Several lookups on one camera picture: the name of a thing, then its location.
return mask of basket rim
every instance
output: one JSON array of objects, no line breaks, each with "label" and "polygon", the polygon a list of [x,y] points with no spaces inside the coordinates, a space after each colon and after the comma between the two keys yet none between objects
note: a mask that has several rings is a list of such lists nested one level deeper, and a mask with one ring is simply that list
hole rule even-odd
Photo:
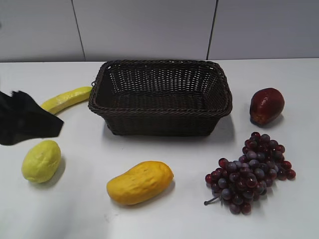
[{"label": "basket rim", "polygon": [[[141,65],[141,64],[171,64],[172,67],[176,65],[191,65],[201,66],[207,68],[207,70],[217,70],[219,73],[219,79],[222,81],[223,91],[226,96],[225,107],[220,109],[211,110],[198,110],[198,109],[176,109],[176,108],[110,108],[103,107],[96,103],[98,91],[100,90],[100,84],[103,80],[104,72],[113,65]],[[89,109],[100,115],[105,116],[107,114],[124,114],[124,115],[196,115],[196,116],[211,116],[211,117],[224,117],[232,111],[232,94],[229,90],[227,78],[224,71],[218,63],[212,61],[203,60],[114,60],[103,63],[96,76],[96,80],[92,82],[93,89],[89,98]]]}]

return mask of yellow lemon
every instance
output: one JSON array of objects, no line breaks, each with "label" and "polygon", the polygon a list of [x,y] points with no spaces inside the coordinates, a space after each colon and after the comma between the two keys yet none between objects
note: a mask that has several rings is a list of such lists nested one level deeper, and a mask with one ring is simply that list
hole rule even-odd
[{"label": "yellow lemon", "polygon": [[53,140],[33,147],[22,163],[22,174],[30,182],[43,183],[54,175],[61,161],[61,150]]}]

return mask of yellow mango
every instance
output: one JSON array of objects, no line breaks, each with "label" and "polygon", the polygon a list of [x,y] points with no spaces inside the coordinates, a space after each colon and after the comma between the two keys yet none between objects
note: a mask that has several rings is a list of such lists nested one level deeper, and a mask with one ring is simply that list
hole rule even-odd
[{"label": "yellow mango", "polygon": [[164,191],[173,180],[173,172],[163,162],[139,163],[107,183],[111,199],[122,205],[144,202]]}]

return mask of wicker basket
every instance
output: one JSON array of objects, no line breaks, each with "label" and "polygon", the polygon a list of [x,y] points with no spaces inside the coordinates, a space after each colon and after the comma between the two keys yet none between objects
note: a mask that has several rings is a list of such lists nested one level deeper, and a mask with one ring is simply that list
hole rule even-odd
[{"label": "wicker basket", "polygon": [[213,62],[110,61],[92,85],[89,109],[116,135],[209,135],[232,110],[226,76]]}]

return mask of white tabletop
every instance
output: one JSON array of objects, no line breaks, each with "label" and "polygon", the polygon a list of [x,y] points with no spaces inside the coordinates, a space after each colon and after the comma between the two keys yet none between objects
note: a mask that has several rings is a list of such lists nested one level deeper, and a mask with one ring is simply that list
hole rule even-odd
[{"label": "white tabletop", "polygon": [[[206,138],[114,136],[87,102],[58,116],[54,140],[63,162],[51,181],[33,185],[21,173],[30,148],[42,139],[0,145],[1,239],[283,239],[318,238],[319,59],[218,61],[233,94],[233,111]],[[22,90],[39,104],[94,81],[102,62],[0,63],[0,90]],[[260,129],[249,121],[259,89],[280,90],[283,117]],[[211,198],[204,177],[218,159],[236,160],[250,133],[268,133],[286,147],[295,181],[276,181],[252,214],[204,206]],[[146,160],[168,164],[174,186],[148,202],[126,208],[111,202],[106,183]]]}]

